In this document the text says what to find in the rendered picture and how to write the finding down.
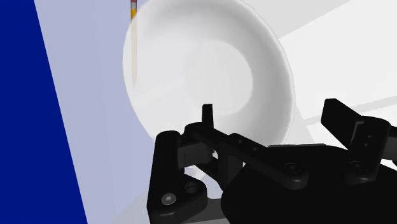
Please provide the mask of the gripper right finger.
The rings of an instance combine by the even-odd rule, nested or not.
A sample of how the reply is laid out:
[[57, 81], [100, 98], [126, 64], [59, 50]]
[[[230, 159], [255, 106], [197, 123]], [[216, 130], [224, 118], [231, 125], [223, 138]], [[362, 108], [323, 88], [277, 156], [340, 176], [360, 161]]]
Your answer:
[[397, 160], [397, 127], [385, 119], [360, 115], [337, 99], [326, 99], [321, 124], [347, 149], [347, 184], [375, 181], [382, 159]]

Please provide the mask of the yellow pencil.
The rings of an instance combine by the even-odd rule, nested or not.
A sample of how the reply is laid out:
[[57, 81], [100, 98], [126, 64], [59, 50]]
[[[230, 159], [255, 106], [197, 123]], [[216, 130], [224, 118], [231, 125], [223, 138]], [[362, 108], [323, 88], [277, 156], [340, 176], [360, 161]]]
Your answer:
[[136, 85], [137, 81], [137, 22], [135, 16], [137, 14], [137, 0], [130, 0], [130, 17], [131, 17], [131, 68], [132, 68], [132, 84]]

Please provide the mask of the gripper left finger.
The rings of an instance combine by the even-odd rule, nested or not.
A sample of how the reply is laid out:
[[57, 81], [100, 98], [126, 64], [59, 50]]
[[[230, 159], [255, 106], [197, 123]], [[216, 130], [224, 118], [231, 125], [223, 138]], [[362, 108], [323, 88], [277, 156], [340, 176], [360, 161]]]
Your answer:
[[241, 172], [252, 169], [288, 190], [307, 185], [309, 172], [297, 157], [269, 150], [246, 137], [214, 128], [212, 104], [202, 106], [202, 120], [188, 124], [183, 133], [168, 130], [155, 138], [147, 198], [150, 223], [183, 223], [208, 204], [205, 184], [185, 174], [197, 166], [226, 192]]

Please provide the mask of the white bowl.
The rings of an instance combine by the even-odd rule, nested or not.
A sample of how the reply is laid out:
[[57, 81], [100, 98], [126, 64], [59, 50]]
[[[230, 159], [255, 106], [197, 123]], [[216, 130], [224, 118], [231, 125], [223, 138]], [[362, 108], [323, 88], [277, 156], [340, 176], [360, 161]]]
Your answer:
[[127, 30], [123, 78], [151, 138], [182, 132], [204, 104], [218, 130], [265, 146], [284, 143], [293, 120], [286, 54], [243, 0], [149, 0]]

